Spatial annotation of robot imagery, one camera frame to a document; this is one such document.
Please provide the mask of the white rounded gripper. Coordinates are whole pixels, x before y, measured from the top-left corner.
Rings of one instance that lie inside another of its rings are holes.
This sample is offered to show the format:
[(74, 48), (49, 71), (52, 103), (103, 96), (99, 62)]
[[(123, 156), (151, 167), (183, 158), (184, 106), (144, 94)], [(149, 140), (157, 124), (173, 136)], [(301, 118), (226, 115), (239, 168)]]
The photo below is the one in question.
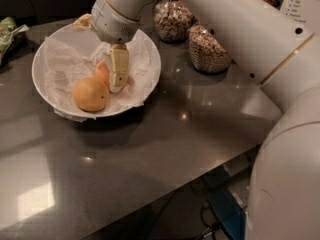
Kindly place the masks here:
[(83, 14), (72, 23), (72, 30), (77, 32), (95, 31), (102, 42), (114, 44), (103, 55), (109, 69), (109, 87), (112, 93), (120, 92), (128, 79), (130, 42), (139, 28), (139, 24), (116, 12), (107, 0), (96, 0), (91, 15)]

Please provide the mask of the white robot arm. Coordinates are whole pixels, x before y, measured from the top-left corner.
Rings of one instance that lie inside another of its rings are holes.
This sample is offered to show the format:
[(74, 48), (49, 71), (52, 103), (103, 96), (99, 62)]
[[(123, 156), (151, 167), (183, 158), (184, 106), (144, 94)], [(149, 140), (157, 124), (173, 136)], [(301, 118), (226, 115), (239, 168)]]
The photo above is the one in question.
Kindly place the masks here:
[[(261, 0), (181, 0), (238, 64), (248, 88), (267, 97), (283, 115), (261, 142), (253, 167), (246, 240), (319, 240), (319, 38)], [(132, 109), (90, 124), (92, 131), (118, 127), (146, 115), (139, 126), (144, 150), (127, 146), (107, 155), (118, 167), (102, 168), (86, 192), (83, 226), (95, 232), (167, 191), (200, 169), (209, 170), (235, 138), (260, 126), (234, 123), (211, 111), (196, 123), (174, 122), (179, 95), (146, 109)]]

